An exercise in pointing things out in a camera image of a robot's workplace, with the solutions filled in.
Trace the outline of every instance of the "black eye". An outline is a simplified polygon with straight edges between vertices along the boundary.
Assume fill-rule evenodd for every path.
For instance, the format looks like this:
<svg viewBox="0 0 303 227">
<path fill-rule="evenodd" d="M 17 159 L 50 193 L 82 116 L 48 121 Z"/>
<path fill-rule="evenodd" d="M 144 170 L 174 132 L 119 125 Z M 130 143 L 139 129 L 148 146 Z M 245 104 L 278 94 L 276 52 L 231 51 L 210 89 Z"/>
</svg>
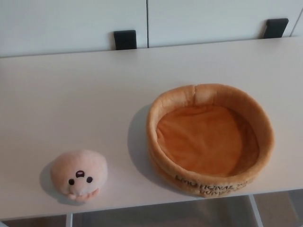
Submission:
<svg viewBox="0 0 303 227">
<path fill-rule="evenodd" d="M 86 179 L 86 182 L 87 183 L 91 183 L 93 181 L 93 178 L 91 176 L 89 176 L 87 179 Z"/>
<path fill-rule="evenodd" d="M 75 184 L 75 181 L 74 181 L 73 179 L 69 179 L 69 180 L 68 180 L 68 183 L 69 183 L 70 185 L 74 185 L 74 184 Z"/>
</svg>

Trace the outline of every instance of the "orange fabric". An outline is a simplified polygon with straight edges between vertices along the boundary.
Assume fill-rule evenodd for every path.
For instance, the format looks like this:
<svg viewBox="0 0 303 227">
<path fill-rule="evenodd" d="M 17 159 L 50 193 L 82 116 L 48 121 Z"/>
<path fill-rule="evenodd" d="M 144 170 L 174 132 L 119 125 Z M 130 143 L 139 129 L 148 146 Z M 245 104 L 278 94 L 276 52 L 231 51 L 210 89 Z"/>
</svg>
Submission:
<svg viewBox="0 0 303 227">
<path fill-rule="evenodd" d="M 233 176 L 253 166 L 259 154 L 250 124 L 230 109 L 182 107 L 157 125 L 158 144 L 182 168 L 211 176 Z"/>
</svg>

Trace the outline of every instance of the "table leg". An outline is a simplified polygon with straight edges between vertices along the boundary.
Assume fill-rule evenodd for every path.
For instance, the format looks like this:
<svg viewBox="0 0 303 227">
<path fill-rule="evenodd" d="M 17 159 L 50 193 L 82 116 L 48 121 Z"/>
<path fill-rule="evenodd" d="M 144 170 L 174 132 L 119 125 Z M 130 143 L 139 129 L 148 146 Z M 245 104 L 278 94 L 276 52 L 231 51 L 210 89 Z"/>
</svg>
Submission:
<svg viewBox="0 0 303 227">
<path fill-rule="evenodd" d="M 249 198 L 250 198 L 250 204 L 252 207 L 252 211 L 254 213 L 255 220 L 257 223 L 257 227 L 263 227 L 261 216 L 259 214 L 258 207 L 257 207 L 256 201 L 255 201 L 255 197 L 254 197 L 254 195 L 249 195 Z"/>
<path fill-rule="evenodd" d="M 0 222 L 0 227 L 8 227 L 8 226 L 4 225 L 2 222 Z"/>
<path fill-rule="evenodd" d="M 72 227 L 72 214 L 66 215 L 65 227 Z"/>
</svg>

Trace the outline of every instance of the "bowl rim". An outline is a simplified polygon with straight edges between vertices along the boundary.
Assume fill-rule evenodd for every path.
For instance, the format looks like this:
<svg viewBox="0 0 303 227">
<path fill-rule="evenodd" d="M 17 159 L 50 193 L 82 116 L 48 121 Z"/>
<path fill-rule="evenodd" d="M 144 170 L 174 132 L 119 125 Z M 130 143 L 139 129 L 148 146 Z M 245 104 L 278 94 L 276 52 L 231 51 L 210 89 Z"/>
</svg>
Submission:
<svg viewBox="0 0 303 227">
<path fill-rule="evenodd" d="M 199 174 L 193 171 L 186 170 L 182 168 L 181 166 L 174 163 L 170 158 L 166 156 L 166 154 L 162 151 L 159 144 L 157 143 L 157 133 L 155 131 L 155 128 L 158 123 L 156 123 L 156 126 L 154 127 L 153 119 L 155 116 L 157 116 L 157 109 L 159 102 L 171 94 L 174 94 L 176 92 L 187 90 L 187 89 L 203 89 L 203 88 L 211 88 L 211 89 L 228 89 L 231 92 L 237 92 L 239 95 L 244 96 L 250 104 L 257 108 L 258 111 L 261 113 L 261 117 L 263 118 L 264 122 L 266 123 L 266 128 L 269 131 L 269 139 L 268 139 L 268 146 L 265 149 L 265 152 L 263 152 L 262 155 L 259 155 L 256 163 L 251 166 L 249 169 L 247 169 L 245 172 L 240 173 L 238 175 L 233 176 L 210 176 L 210 175 L 203 175 Z M 261 105 L 254 100 L 251 96 L 249 96 L 246 92 L 224 84 L 199 84 L 199 85 L 188 85 L 188 86 L 182 86 L 177 87 L 174 89 L 171 89 L 169 91 L 166 91 L 162 93 L 160 96 L 156 98 L 156 100 L 152 103 L 151 108 L 149 110 L 147 121 L 146 121 L 146 131 L 147 131 L 147 141 L 148 141 L 148 147 L 149 147 L 149 153 L 152 155 L 153 160 L 159 165 L 159 167 L 167 172 L 169 175 L 171 175 L 174 178 L 181 177 L 182 179 L 185 179 L 189 182 L 194 183 L 204 183 L 204 184 L 210 184 L 210 185 L 227 185 L 227 184 L 237 184 L 237 183 L 243 183 L 248 182 L 255 178 L 258 173 L 263 169 L 263 167 L 268 163 L 272 150 L 274 147 L 274 131 L 273 127 L 271 125 L 271 122 L 269 120 L 268 115 L 265 113 Z"/>
</svg>

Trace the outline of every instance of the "plush toy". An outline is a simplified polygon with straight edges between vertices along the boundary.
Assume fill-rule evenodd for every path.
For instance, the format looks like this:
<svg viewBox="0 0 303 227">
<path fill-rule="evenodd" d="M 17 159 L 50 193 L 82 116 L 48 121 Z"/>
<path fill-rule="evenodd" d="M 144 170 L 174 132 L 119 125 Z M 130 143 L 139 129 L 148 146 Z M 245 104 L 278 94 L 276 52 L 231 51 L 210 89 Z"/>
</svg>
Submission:
<svg viewBox="0 0 303 227">
<path fill-rule="evenodd" d="M 88 201 L 99 194 L 107 179 L 107 162 L 98 152 L 76 150 L 63 153 L 51 167 L 55 188 L 75 201 Z"/>
</svg>

